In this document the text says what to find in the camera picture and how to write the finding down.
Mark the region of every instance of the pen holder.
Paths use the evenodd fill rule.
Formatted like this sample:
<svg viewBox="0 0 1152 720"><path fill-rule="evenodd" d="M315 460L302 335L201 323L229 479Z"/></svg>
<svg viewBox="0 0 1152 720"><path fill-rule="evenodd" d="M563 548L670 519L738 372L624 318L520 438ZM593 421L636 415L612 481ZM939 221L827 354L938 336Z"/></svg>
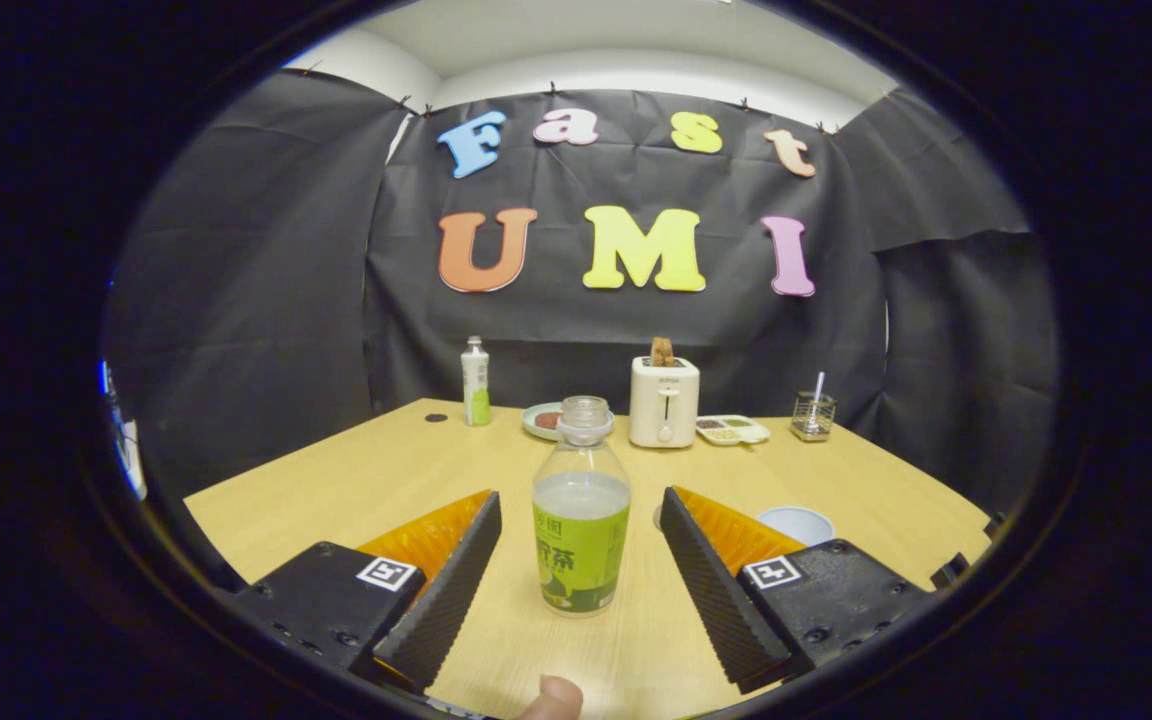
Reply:
<svg viewBox="0 0 1152 720"><path fill-rule="evenodd" d="M814 393L799 392L794 401L794 418L790 419L790 432L803 442L824 442L829 439L833 430L833 411L838 402L828 395L813 400Z"/></svg>

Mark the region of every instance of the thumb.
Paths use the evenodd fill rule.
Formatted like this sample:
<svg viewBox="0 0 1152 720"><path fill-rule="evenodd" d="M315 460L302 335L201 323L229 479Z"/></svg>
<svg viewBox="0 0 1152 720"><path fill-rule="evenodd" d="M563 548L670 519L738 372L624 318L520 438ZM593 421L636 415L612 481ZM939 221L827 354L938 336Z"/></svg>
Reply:
<svg viewBox="0 0 1152 720"><path fill-rule="evenodd" d="M540 696L522 711L518 720L579 720L585 696L570 680L540 675Z"/></svg>

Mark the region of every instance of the plastic bottle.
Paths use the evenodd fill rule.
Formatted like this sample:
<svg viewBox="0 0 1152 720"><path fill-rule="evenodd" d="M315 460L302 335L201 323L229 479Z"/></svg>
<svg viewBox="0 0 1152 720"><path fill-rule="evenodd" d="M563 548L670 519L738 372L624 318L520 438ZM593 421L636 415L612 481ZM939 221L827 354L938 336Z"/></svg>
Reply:
<svg viewBox="0 0 1152 720"><path fill-rule="evenodd" d="M488 353L483 338L470 336L470 346L461 354L461 377L465 384L465 424L485 425L492 420L488 397Z"/></svg>
<svg viewBox="0 0 1152 720"><path fill-rule="evenodd" d="M630 483L605 439L612 415L602 397L564 400L558 432L531 491L540 594L559 615L590 617L616 593Z"/></svg>

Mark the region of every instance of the toaster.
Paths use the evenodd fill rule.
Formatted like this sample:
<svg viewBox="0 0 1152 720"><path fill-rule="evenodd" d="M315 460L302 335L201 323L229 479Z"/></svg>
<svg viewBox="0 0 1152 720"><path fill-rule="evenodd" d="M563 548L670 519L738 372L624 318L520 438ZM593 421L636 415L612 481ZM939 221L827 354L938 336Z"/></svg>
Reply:
<svg viewBox="0 0 1152 720"><path fill-rule="evenodd" d="M687 447L696 439L700 370L675 357L653 366L650 357L630 365L630 442L639 447Z"/></svg>

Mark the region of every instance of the small white bottle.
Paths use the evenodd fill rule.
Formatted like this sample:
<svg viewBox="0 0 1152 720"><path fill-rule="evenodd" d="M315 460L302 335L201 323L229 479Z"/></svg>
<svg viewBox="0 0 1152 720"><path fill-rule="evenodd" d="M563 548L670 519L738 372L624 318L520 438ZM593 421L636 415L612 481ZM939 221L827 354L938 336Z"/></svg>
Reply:
<svg viewBox="0 0 1152 720"><path fill-rule="evenodd" d="M488 400L488 353L483 338L470 336L470 346L461 354L461 377L465 385L465 424L485 425L492 420Z"/></svg>

